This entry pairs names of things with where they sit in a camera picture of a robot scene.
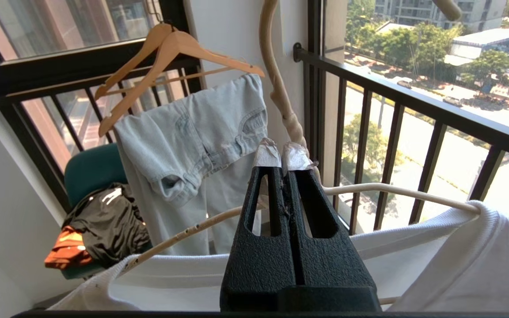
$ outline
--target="window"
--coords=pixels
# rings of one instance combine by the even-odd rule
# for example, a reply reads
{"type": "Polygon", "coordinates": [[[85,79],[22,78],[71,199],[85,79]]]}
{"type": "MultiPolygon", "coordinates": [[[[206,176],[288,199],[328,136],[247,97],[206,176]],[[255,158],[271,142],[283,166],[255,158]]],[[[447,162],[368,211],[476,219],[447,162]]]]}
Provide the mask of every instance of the window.
{"type": "MultiPolygon", "coordinates": [[[[433,11],[433,14],[431,11],[422,10],[419,8],[422,5],[420,1],[415,6],[407,0],[402,4],[406,8],[384,17],[373,16],[373,9],[370,7],[364,12],[365,16],[369,15],[370,18],[357,24],[349,21],[357,12],[362,15],[362,8],[355,8],[350,4],[342,8],[340,4],[328,1],[323,8],[325,15],[323,31],[328,34],[325,37],[325,46],[343,45],[343,39],[339,40],[341,44],[329,43],[337,41],[332,34],[335,32],[334,28],[339,25],[347,26],[345,34],[357,36],[345,42],[345,54],[328,53],[325,57],[344,63],[348,68],[359,68],[361,71],[364,69],[366,76],[370,78],[391,81],[394,84],[402,81],[404,84],[411,82],[413,91],[425,95],[426,98],[447,101],[447,105],[460,108],[461,113],[476,114],[509,126],[509,24],[502,24],[502,17],[499,15],[505,10],[505,1],[462,0],[458,5],[464,11],[463,21],[469,22],[468,24],[448,21],[438,9],[433,11]],[[479,15],[481,19],[477,20],[472,10],[481,9],[483,6],[493,6],[493,12],[496,7],[497,16],[490,20],[486,14],[482,14],[487,10],[480,10],[482,16],[479,15]],[[378,30],[378,32],[359,32],[359,30],[378,30]],[[494,46],[480,50],[476,43],[481,43],[481,39],[493,42],[494,46]],[[501,62],[494,64],[493,70],[486,71],[485,74],[478,68],[470,67],[474,60],[491,63],[494,59],[501,62]]],[[[320,139],[324,143],[323,153],[319,153],[323,182],[327,186],[349,185],[355,182],[359,133],[363,128],[361,119],[365,115],[362,114],[362,101],[366,96],[366,88],[347,83],[346,98],[344,101],[338,101],[339,85],[338,77],[327,74],[323,93],[327,125],[323,128],[323,136],[320,139]],[[337,114],[341,104],[345,105],[345,113],[337,114]],[[338,145],[335,139],[337,131],[330,130],[335,129],[336,125],[332,125],[333,127],[329,125],[336,123],[338,116],[342,116],[343,125],[340,153],[336,153],[331,147],[328,148],[328,145],[338,145]],[[335,176],[337,160],[340,161],[337,169],[340,172],[338,179],[335,176]]],[[[396,110],[394,102],[382,93],[382,87],[374,87],[369,106],[370,113],[366,115],[368,141],[361,175],[362,182],[380,182],[383,179],[391,121],[396,110]]],[[[407,107],[408,105],[404,106],[406,107],[402,114],[402,130],[391,183],[418,189],[437,118],[413,111],[407,107]]],[[[446,127],[441,135],[444,136],[444,141],[437,164],[433,168],[434,174],[429,182],[428,193],[465,201],[473,193],[473,186],[481,174],[490,146],[474,135],[452,127],[446,127]],[[456,155],[457,149],[461,149],[461,155],[456,155]]],[[[505,186],[507,182],[500,185],[497,180],[509,178],[509,154],[506,153],[504,159],[500,161],[495,182],[492,183],[488,193],[494,194],[492,202],[505,207],[509,204],[509,195],[498,193],[500,191],[509,193],[505,186]]],[[[362,193],[360,201],[354,203],[352,195],[340,196],[339,213],[343,217],[350,217],[352,205],[358,204],[359,229],[372,231],[379,197],[379,193],[362,193]]],[[[408,224],[414,200],[410,201],[398,195],[389,196],[387,200],[383,228],[408,224]]],[[[438,205],[425,204],[420,221],[434,217],[446,209],[438,205]]]]}
{"type": "MultiPolygon", "coordinates": [[[[115,142],[98,135],[103,117],[124,92],[95,101],[97,86],[141,48],[163,19],[188,32],[183,3],[144,0],[0,0],[0,112],[45,181],[69,210],[63,179],[77,153],[115,142]]],[[[133,86],[154,56],[115,89],[133,86]]],[[[166,80],[198,71],[198,60],[178,57],[166,80]]],[[[151,87],[129,114],[169,103],[200,89],[198,79],[151,87]]]]}

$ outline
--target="white cloth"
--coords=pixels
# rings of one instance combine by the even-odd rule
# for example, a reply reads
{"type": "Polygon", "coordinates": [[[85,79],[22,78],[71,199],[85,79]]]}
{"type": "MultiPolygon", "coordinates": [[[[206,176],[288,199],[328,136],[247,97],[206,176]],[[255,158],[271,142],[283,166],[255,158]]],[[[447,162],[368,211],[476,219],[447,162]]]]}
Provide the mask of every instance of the white cloth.
{"type": "MultiPolygon", "coordinates": [[[[204,221],[206,214],[243,204],[266,123],[261,80],[247,74],[115,124],[125,174],[154,245],[204,221]]],[[[212,227],[216,253],[230,252],[238,221],[212,227]]],[[[208,255],[208,233],[163,254],[208,255]]]]}
{"type": "MultiPolygon", "coordinates": [[[[425,223],[352,237],[390,311],[509,312],[509,217],[450,209],[425,223]]],[[[226,255],[125,260],[52,310],[219,310],[226,255]]]]}

